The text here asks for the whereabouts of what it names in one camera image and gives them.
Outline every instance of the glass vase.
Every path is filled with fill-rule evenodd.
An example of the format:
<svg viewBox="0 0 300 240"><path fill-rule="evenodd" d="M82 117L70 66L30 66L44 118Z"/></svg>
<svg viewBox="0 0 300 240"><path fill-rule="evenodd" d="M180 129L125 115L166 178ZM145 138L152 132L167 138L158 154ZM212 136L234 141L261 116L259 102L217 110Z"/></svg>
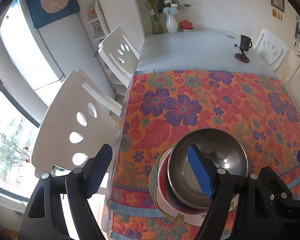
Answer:
<svg viewBox="0 0 300 240"><path fill-rule="evenodd" d="M163 33L163 28L160 22L160 13L158 8L159 2L156 2L154 4L150 4L150 3L145 3L145 4L150 14L152 34Z"/></svg>

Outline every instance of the dining table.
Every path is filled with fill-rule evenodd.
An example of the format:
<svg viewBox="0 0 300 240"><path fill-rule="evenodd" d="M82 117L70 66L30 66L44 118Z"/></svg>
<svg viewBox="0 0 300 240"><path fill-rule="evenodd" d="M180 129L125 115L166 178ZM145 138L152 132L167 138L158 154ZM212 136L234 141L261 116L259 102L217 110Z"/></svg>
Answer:
<svg viewBox="0 0 300 240"><path fill-rule="evenodd" d="M249 173L270 166L300 199L300 114L284 85L240 37L216 30L148 34L127 90L101 228L116 240L192 240L198 225L158 200L159 159L191 131L215 128L245 150ZM229 237L236 208L221 239Z"/></svg>

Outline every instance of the brown round base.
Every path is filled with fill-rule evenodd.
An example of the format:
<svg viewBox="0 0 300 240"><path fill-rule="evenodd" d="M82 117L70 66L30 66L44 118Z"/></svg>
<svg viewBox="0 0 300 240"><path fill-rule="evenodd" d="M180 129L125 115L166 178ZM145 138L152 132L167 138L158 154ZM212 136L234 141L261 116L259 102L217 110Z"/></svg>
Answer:
<svg viewBox="0 0 300 240"><path fill-rule="evenodd" d="M241 62L243 62L243 63L249 63L250 62L250 60L249 60L249 58L248 57L244 57L242 54L240 54L240 53L236 53L236 54L234 54L234 56L235 56L235 58L237 59L237 60L240 60Z"/></svg>

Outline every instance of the white vase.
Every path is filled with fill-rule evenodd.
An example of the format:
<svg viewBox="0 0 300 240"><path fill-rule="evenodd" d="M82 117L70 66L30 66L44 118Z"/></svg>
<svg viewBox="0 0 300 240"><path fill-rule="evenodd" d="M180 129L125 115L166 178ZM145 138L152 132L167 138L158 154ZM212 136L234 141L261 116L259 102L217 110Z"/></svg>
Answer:
<svg viewBox="0 0 300 240"><path fill-rule="evenodd" d="M178 31L178 23L174 18L174 14L167 15L166 28L168 33L176 33Z"/></svg>

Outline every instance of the vase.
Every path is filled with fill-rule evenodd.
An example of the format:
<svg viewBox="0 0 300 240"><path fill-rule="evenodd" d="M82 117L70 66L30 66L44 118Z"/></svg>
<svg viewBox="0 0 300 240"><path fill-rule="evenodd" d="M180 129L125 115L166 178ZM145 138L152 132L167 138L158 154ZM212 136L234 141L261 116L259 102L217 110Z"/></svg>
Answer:
<svg viewBox="0 0 300 240"><path fill-rule="evenodd" d="M167 15L166 28L168 33L176 33L178 31L178 23L174 18L174 14Z"/></svg>
<svg viewBox="0 0 300 240"><path fill-rule="evenodd" d="M152 34L163 33L163 28L160 22L160 14L158 8L159 2L156 2L154 4L150 4L150 3L145 3L145 4L150 14Z"/></svg>

